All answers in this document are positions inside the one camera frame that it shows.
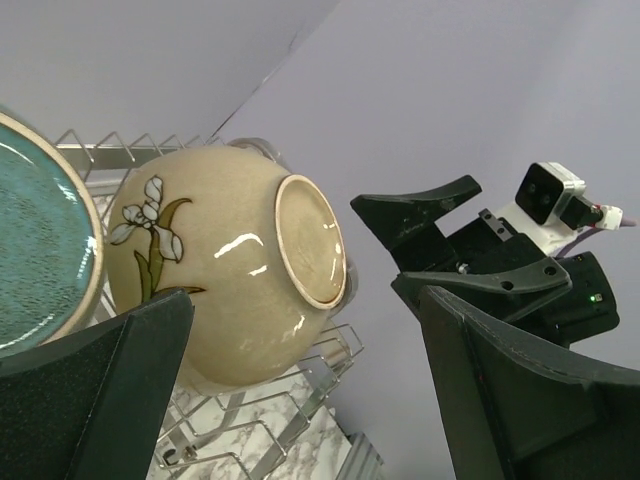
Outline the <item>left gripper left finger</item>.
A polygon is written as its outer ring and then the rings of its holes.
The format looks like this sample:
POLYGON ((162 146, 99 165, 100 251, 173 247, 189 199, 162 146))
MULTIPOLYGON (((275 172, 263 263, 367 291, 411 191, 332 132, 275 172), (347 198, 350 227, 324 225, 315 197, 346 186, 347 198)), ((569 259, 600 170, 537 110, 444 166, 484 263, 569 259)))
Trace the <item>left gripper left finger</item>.
POLYGON ((193 317, 176 288, 2 358, 2 478, 145 478, 193 317))

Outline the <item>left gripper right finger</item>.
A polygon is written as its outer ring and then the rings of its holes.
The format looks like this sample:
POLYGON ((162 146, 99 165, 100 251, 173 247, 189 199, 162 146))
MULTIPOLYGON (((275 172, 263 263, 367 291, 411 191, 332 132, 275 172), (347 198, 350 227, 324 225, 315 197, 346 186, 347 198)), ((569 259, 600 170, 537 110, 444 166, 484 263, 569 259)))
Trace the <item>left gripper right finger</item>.
POLYGON ((636 479, 639 373, 557 346, 438 287, 419 321, 459 479, 636 479))

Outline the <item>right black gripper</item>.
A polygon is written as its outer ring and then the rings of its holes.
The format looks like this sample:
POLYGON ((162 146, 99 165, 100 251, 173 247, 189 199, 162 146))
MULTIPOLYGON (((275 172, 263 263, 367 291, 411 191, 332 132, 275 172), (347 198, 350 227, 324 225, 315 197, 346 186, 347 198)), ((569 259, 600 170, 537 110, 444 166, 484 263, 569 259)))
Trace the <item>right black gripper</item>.
POLYGON ((569 253, 578 232, 545 228, 513 209, 485 209, 443 234, 436 221, 482 188, 470 175, 409 194, 360 194, 350 206, 398 265, 446 272, 402 272, 392 289, 412 312, 420 291, 439 287, 479 310, 567 347, 620 323, 613 288, 590 251, 569 253))

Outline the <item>large teal ceramic bowl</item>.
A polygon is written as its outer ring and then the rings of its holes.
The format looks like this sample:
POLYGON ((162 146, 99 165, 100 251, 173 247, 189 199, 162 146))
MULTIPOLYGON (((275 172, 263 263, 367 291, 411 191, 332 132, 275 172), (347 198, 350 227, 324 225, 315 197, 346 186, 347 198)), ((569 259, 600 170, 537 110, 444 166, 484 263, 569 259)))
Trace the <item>large teal ceramic bowl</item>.
POLYGON ((29 124, 1 112, 1 354, 83 329, 104 279, 100 217, 83 180, 29 124))

